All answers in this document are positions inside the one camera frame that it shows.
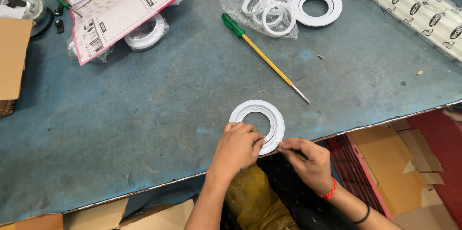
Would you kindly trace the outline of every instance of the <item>red crate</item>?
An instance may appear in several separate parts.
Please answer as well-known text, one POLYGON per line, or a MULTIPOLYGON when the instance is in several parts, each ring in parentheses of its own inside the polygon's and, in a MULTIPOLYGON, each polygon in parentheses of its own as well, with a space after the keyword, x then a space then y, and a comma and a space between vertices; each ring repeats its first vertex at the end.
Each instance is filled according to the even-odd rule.
POLYGON ((344 133, 325 142, 343 187, 393 221, 351 135, 344 133))

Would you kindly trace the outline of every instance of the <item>green screwdriver handle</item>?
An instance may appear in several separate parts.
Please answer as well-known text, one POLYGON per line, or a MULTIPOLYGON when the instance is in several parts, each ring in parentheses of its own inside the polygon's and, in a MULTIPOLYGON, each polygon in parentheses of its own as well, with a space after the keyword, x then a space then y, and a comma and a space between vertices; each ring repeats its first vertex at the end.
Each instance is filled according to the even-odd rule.
POLYGON ((59 4, 63 5, 68 10, 70 10, 72 8, 71 4, 68 3, 65 0, 55 0, 55 1, 57 1, 59 4))
POLYGON ((245 34, 245 31, 237 25, 231 16, 229 16, 227 13, 224 13, 221 15, 221 19, 230 29, 236 33, 238 38, 242 38, 242 35, 245 34))

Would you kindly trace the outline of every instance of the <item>yellow patterned clothing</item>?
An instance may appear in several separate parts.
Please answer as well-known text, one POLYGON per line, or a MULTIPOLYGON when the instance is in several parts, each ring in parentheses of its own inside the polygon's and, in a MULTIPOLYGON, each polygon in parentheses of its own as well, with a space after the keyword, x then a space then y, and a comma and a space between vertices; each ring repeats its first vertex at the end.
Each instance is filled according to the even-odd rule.
POLYGON ((256 164, 236 175, 225 201, 243 230, 299 230, 256 164))

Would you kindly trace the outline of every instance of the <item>black wire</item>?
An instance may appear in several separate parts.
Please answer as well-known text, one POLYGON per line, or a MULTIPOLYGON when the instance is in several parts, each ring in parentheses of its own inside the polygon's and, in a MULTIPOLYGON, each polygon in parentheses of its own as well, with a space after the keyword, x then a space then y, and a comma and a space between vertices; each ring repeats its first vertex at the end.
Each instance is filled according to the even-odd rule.
POLYGON ((47 7, 47 12, 50 14, 50 19, 48 20, 47 25, 40 32, 38 32, 37 34, 31 36, 30 37, 31 40, 41 37, 43 34, 45 34, 45 32, 47 32, 47 30, 53 24, 53 21, 55 20, 55 14, 48 7, 47 7))

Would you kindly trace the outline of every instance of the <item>black bracelet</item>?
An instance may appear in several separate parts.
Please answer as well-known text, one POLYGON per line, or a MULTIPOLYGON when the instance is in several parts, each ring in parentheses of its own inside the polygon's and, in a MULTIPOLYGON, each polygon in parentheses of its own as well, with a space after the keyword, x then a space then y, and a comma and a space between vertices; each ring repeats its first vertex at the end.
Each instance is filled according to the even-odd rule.
POLYGON ((364 222, 364 221, 367 220, 367 218, 368 218, 369 215, 371 214, 371 207, 370 207, 368 204, 366 204, 366 206, 367 206, 367 214, 366 214, 366 216, 365 216, 363 219, 361 219, 360 221, 353 222, 353 224, 360 224, 360 223, 362 223, 362 222, 364 222))

